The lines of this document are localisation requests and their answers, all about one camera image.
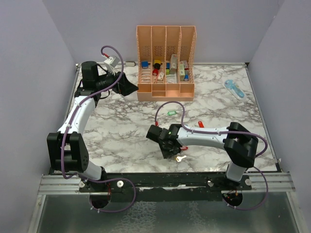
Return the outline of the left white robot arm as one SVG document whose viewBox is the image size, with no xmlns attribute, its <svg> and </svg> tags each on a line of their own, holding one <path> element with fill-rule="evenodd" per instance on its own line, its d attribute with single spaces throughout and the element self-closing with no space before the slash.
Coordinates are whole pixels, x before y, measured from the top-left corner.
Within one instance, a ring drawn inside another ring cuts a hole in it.
<svg viewBox="0 0 311 233">
<path fill-rule="evenodd" d="M 75 172 L 90 181 L 94 190 L 100 192 L 106 189 L 107 179 L 104 168 L 92 163 L 83 140 L 83 132 L 92 112 L 99 100 L 103 99 L 102 92 L 114 91 L 116 94 L 128 96 L 138 87 L 128 81 L 124 72 L 116 72 L 115 66 L 119 60 L 110 56 L 101 65 L 95 61 L 81 64 L 82 79 L 75 94 L 74 105 L 64 124 L 55 133 L 47 136 L 47 145 L 51 168 L 65 174 Z"/>
</svg>

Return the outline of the red key tag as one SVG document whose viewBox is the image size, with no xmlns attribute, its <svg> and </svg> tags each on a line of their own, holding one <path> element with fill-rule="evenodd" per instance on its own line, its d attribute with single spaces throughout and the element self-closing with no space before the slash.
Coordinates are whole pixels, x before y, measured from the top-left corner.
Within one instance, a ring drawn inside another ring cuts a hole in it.
<svg viewBox="0 0 311 233">
<path fill-rule="evenodd" d="M 198 125 L 199 125 L 200 128 L 203 128 L 203 127 L 204 127 L 202 121 L 198 121 Z"/>
</svg>

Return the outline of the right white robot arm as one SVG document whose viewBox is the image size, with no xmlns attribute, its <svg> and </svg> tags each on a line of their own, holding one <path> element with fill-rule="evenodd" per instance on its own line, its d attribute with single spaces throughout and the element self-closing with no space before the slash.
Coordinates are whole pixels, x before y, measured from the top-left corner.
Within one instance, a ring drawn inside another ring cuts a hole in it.
<svg viewBox="0 0 311 233">
<path fill-rule="evenodd" d="M 258 139 L 237 122 L 214 130 L 193 127 L 187 130 L 181 124 L 172 124 L 168 129 L 151 125 L 146 138 L 158 143 L 165 159 L 179 154 L 187 146 L 225 150 L 231 162 L 223 184 L 229 190 L 238 187 L 246 170 L 254 166 L 258 147 Z"/>
</svg>

